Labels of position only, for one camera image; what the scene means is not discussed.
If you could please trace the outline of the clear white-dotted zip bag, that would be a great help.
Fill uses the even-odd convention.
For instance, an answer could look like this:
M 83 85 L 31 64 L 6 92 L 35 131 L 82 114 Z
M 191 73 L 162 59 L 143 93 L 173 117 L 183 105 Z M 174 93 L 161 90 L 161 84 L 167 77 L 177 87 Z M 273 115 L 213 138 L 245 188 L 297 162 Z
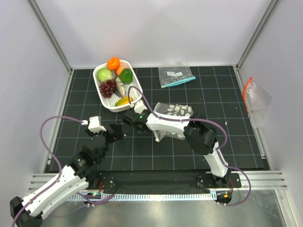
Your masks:
M 159 114 L 172 115 L 172 116 L 192 116 L 194 111 L 192 106 L 179 105 L 179 104 L 165 104 L 157 103 L 154 111 Z M 182 134 L 172 133 L 168 131 L 153 131 L 155 141 L 160 142 L 164 137 L 171 137 L 173 139 L 184 140 L 185 136 Z

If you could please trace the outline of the grey toy fish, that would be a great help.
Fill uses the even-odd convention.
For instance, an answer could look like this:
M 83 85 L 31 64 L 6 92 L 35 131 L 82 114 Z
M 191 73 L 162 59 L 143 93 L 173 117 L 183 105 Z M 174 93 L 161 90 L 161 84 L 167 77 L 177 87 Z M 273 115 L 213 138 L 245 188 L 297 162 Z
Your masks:
M 116 82 L 115 94 L 118 95 L 119 97 L 125 97 L 126 96 L 125 86 L 118 76 L 115 77 L 115 82 Z

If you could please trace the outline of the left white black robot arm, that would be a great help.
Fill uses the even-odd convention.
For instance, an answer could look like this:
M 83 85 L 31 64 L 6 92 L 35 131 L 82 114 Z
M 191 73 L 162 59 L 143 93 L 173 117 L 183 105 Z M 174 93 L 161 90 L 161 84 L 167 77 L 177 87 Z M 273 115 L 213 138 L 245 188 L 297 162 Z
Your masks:
M 101 164 L 109 144 L 123 138 L 121 124 L 109 124 L 104 130 L 93 133 L 81 151 L 71 158 L 59 173 L 30 195 L 10 201 L 12 226 L 39 227 L 43 221 L 71 196 L 100 185 Z

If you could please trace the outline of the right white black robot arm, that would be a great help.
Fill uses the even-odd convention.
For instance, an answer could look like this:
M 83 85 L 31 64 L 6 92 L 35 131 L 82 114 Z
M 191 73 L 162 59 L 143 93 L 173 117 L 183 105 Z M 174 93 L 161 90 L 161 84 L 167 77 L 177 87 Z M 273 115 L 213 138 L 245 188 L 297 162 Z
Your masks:
M 148 110 L 143 110 L 142 113 L 127 110 L 122 121 L 141 133 L 167 131 L 184 136 L 191 149 L 204 156 L 214 184 L 218 187 L 229 184 L 231 171 L 221 153 L 221 148 L 228 141 L 228 135 L 219 124 L 202 119 L 200 115 L 173 116 Z

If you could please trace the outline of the yellow green toy mango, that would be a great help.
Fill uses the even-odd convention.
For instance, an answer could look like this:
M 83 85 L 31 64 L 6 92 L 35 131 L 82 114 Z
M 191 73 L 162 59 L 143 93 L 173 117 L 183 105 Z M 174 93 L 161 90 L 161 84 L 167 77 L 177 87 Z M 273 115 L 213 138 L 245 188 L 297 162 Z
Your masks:
M 118 106 L 123 106 L 123 105 L 129 105 L 132 101 L 133 101 L 132 97 L 125 96 L 125 97 L 120 98 L 116 102 L 115 106 L 118 107 Z

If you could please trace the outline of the green toy bell pepper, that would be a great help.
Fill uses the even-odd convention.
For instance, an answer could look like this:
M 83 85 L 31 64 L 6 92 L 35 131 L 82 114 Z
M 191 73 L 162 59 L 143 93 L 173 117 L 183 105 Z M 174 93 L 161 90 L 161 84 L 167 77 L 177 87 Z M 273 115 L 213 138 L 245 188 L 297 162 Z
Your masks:
M 133 81 L 133 72 L 131 69 L 123 69 L 119 75 L 120 80 L 125 84 L 130 84 Z

